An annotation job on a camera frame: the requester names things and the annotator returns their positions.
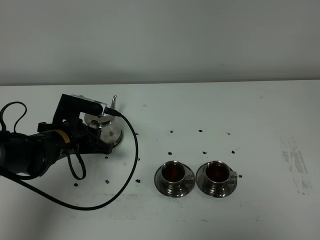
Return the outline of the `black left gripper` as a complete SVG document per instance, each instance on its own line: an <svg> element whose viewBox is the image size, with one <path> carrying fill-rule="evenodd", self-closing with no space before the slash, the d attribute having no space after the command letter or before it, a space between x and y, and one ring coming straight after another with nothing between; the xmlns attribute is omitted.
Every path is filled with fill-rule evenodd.
<svg viewBox="0 0 320 240"><path fill-rule="evenodd" d="M101 130L92 128L79 118L64 118L59 125L60 155L105 154L112 152L112 145L101 140Z"/></svg>

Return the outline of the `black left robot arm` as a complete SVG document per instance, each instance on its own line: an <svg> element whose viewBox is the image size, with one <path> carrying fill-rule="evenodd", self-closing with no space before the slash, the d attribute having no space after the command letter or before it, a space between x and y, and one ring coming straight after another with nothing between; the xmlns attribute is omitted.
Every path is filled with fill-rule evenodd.
<svg viewBox="0 0 320 240"><path fill-rule="evenodd" d="M0 165L13 174L42 176L51 165L71 155L112 152L113 144L101 140L101 131L88 127L81 119L38 124L38 132L25 135L0 133Z"/></svg>

